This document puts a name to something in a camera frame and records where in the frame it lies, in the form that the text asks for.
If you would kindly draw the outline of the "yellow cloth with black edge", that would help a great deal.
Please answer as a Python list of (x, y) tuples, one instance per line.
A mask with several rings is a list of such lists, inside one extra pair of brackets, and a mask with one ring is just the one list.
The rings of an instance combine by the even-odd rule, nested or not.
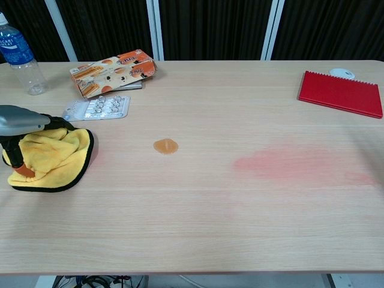
[(20, 191), (53, 193), (81, 180), (91, 160), (94, 137), (84, 128), (58, 128), (27, 134), (19, 146), (24, 163), (35, 176), (27, 178), (13, 171), (8, 184)]

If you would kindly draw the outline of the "red spiral notebook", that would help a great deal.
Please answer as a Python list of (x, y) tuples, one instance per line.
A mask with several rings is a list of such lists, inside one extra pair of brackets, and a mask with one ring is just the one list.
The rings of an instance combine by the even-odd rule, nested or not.
[(306, 71), (298, 99), (372, 118), (383, 118), (379, 87), (375, 83)]

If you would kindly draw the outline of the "white partition post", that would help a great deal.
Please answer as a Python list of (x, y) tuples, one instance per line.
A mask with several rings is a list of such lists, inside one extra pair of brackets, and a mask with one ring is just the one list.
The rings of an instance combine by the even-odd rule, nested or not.
[(272, 0), (260, 56), (261, 61), (270, 61), (272, 58), (275, 39), (277, 37), (281, 15), (283, 13), (284, 3), (285, 0)]
[(159, 0), (146, 0), (153, 59), (164, 61), (163, 37)]
[(70, 36), (65, 27), (65, 23), (63, 21), (63, 18), (59, 10), (59, 7), (56, 3), (56, 0), (44, 0), (44, 1), (69, 61), (77, 62), (78, 61), (77, 55), (74, 51), (73, 44), (71, 42)]

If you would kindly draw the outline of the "orange snack box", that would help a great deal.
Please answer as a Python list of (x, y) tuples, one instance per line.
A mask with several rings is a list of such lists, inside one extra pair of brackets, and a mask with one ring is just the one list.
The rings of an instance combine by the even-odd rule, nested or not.
[(82, 97), (89, 99), (152, 77), (156, 69), (154, 60), (137, 49), (72, 68), (70, 74)]

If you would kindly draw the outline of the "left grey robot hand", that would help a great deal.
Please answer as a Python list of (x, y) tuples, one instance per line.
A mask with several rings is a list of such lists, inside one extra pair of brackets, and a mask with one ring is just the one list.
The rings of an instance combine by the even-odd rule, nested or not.
[(20, 140), (27, 134), (57, 128), (70, 131), (75, 129), (62, 117), (37, 113), (19, 106), (0, 105), (0, 145), (8, 156), (10, 166), (27, 178), (33, 178), (35, 173), (24, 163)]

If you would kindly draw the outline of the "clear bottle with blue label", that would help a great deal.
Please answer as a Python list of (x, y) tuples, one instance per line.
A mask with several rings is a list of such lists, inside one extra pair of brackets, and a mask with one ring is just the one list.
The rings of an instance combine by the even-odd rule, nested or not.
[(0, 12), (0, 53), (30, 95), (47, 91), (47, 82), (23, 34)]

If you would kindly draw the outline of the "white round disc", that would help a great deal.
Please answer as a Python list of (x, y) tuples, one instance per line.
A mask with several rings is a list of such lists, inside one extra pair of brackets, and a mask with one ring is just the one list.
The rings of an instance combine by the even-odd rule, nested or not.
[(333, 68), (329, 71), (329, 73), (334, 77), (339, 77), (339, 78), (344, 78), (349, 80), (355, 79), (355, 74), (345, 68)]

